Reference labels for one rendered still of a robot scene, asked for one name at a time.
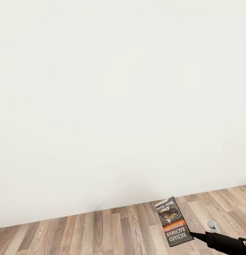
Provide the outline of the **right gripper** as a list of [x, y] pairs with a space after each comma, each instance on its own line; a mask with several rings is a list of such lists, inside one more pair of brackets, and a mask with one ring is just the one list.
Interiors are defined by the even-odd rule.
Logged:
[[195, 232], [189, 232], [189, 234], [203, 242], [206, 242], [209, 248], [215, 249], [228, 255], [233, 255], [229, 242], [229, 236], [207, 231], [205, 234]]

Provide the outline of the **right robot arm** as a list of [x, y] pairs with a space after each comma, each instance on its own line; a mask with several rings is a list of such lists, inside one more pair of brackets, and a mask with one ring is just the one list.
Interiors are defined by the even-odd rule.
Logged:
[[189, 232], [193, 237], [206, 242], [209, 248], [215, 249], [222, 253], [228, 255], [246, 255], [246, 243], [244, 245], [243, 241], [245, 238], [239, 237], [231, 238], [229, 236], [220, 234], [219, 225], [215, 221], [207, 222], [210, 232], [205, 232], [205, 234]]

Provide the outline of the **hardback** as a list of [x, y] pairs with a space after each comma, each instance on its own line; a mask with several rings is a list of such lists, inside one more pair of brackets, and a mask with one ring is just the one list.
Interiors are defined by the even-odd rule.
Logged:
[[194, 240], [194, 237], [189, 234], [191, 230], [174, 197], [170, 197], [155, 206], [169, 247]]

